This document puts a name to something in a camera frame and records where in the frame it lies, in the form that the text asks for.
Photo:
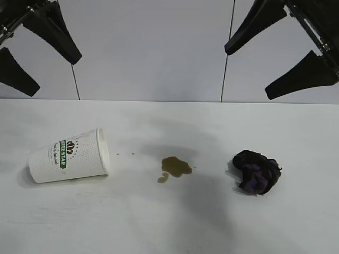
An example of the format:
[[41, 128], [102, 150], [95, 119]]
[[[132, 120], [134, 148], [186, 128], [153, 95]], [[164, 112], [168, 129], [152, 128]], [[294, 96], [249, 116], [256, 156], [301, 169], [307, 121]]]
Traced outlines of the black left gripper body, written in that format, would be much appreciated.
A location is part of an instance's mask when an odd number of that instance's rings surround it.
[[1, 44], [23, 25], [52, 45], [53, 37], [46, 18], [52, 7], [53, 1], [1, 1]]

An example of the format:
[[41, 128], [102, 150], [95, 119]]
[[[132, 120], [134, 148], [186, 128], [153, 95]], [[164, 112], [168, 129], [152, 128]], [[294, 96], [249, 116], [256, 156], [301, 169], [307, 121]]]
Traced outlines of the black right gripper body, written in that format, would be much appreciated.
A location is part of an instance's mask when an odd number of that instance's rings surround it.
[[338, 74], [338, 1], [285, 1], [285, 6]]

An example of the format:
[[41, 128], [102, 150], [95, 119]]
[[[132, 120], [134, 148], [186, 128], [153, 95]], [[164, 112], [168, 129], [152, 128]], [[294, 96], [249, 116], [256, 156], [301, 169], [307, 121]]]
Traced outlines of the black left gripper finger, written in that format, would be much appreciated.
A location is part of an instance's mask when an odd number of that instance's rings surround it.
[[21, 68], [6, 47], [1, 48], [1, 83], [30, 97], [40, 89], [38, 83]]
[[28, 16], [23, 26], [49, 43], [72, 65], [82, 57], [68, 32], [58, 2], [44, 2]]

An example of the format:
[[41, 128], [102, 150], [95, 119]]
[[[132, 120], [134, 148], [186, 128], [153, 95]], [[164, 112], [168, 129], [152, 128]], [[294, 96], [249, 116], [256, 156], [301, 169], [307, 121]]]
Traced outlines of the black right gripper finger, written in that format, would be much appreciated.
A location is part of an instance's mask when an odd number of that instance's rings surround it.
[[225, 44], [225, 52], [232, 55], [249, 40], [287, 16], [285, 1], [256, 0], [244, 21]]
[[310, 51], [286, 74], [270, 83], [265, 92], [268, 99], [314, 87], [332, 86], [338, 82], [338, 74], [321, 57]]

